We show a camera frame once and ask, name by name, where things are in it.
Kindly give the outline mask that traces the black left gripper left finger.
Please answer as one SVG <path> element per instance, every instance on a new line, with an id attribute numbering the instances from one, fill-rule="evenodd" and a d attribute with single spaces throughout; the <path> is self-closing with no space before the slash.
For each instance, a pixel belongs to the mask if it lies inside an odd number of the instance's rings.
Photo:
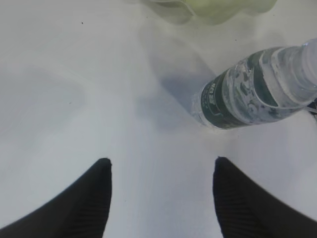
<path id="1" fill-rule="evenodd" d="M 101 238 L 112 196 L 111 161 L 97 160 L 58 196 L 1 228 L 2 238 Z"/>

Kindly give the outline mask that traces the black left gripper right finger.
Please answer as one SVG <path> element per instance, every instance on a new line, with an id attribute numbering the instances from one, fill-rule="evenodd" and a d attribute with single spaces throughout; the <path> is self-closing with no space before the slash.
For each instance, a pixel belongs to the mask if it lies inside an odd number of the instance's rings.
<path id="1" fill-rule="evenodd" d="M 315 220 L 283 203 L 226 157 L 215 161 L 212 192 L 225 238 L 315 238 Z"/>

